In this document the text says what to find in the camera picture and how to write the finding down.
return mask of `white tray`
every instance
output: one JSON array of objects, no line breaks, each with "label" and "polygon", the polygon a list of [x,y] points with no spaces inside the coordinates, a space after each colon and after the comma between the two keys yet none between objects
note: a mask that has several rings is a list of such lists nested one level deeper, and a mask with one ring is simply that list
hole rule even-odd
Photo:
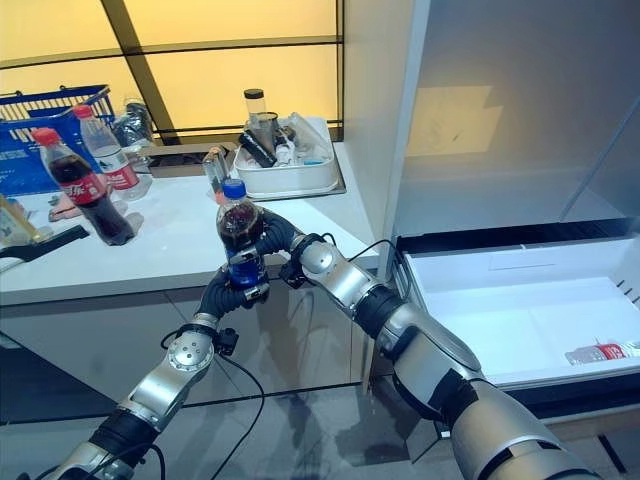
[{"label": "white tray", "polygon": [[[327,123],[320,117],[306,117],[327,141],[330,140]],[[247,195],[256,199],[275,199],[283,196],[321,195],[339,183],[335,157],[319,165],[296,165],[275,168],[246,168],[251,155],[243,148],[236,150],[233,161],[234,176],[241,178]]]}]

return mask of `bottle on drawer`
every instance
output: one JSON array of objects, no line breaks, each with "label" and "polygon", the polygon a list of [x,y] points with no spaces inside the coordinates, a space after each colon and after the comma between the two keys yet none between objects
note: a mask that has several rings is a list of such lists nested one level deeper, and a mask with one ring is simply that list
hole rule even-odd
[{"label": "bottle on drawer", "polygon": [[149,179],[140,181],[109,127],[93,116],[88,105],[76,105],[73,113],[80,120],[80,134],[117,194],[124,200],[137,200],[149,189]]},{"label": "bottle on drawer", "polygon": [[31,135],[41,146],[42,162],[49,175],[91,222],[100,238],[108,245],[124,245],[133,238],[131,225],[115,209],[106,186],[87,161],[61,144],[52,128],[38,128]]},{"label": "bottle on drawer", "polygon": [[576,348],[564,354],[571,365],[616,360],[618,358],[640,357],[640,341],[626,343],[599,343]]},{"label": "bottle on drawer", "polygon": [[[218,209],[218,234],[227,253],[233,257],[240,250],[251,247],[264,229],[262,212],[246,198],[244,182],[228,178],[222,182],[225,203]],[[262,258],[229,265],[231,283],[238,288],[249,288],[266,281]]]}]

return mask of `red label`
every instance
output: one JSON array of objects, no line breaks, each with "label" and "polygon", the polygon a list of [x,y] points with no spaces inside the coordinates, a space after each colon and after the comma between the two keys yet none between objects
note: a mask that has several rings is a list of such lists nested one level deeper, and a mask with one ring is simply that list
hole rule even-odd
[{"label": "red label", "polygon": [[616,358],[625,358],[622,349],[615,343],[605,343],[604,345],[594,345],[600,350],[607,360],[614,360]]},{"label": "red label", "polygon": [[121,169],[109,172],[106,175],[107,178],[109,178],[109,183],[113,185],[113,188],[116,190],[126,190],[127,188],[137,185],[139,181],[131,165],[125,165]]},{"label": "red label", "polygon": [[93,202],[107,192],[95,173],[86,175],[75,182],[61,183],[60,188],[76,205]]}]

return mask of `refrigerator drawer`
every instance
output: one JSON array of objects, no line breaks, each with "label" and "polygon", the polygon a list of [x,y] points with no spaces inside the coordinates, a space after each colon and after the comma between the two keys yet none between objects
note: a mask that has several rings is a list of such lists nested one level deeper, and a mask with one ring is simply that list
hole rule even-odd
[{"label": "refrigerator drawer", "polygon": [[507,390],[640,373],[640,357],[571,365],[580,347],[640,341],[640,238],[405,254],[412,295]]}]

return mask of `white countertop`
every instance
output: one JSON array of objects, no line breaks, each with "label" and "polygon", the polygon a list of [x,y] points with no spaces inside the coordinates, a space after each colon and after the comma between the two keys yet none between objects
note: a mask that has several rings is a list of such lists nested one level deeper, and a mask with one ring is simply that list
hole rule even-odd
[{"label": "white countertop", "polygon": [[[371,229],[344,146],[335,150],[347,193],[324,197],[260,202],[304,232],[334,235],[345,256],[372,243]],[[125,215],[144,221],[126,245],[109,247],[83,217],[51,224],[59,232],[83,225],[91,235],[29,263],[0,259],[0,303],[14,305],[206,285],[226,261],[216,231],[217,205],[208,195],[205,176],[156,178],[143,198],[128,204]],[[36,227],[45,225],[52,194],[19,197]],[[377,253],[360,264],[375,267]]]}]

